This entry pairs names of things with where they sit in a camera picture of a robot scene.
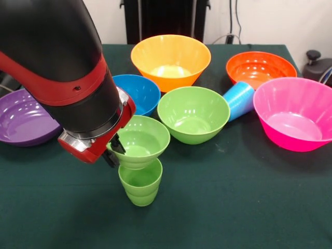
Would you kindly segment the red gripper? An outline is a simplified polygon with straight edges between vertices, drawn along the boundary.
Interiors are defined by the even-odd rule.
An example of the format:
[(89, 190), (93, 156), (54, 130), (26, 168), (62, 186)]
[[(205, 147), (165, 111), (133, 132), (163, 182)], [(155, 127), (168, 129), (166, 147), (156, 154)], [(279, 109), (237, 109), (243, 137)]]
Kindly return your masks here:
[[(134, 101), (131, 97), (127, 97), (120, 120), (105, 134), (94, 139), (77, 139), (63, 131), (58, 137), (58, 142), (67, 152), (85, 163), (95, 163), (102, 156), (111, 168), (117, 168), (119, 167), (119, 159), (114, 153), (123, 155), (126, 153), (117, 132), (125, 127), (135, 111)], [(106, 144), (109, 141), (111, 151), (106, 150)]]

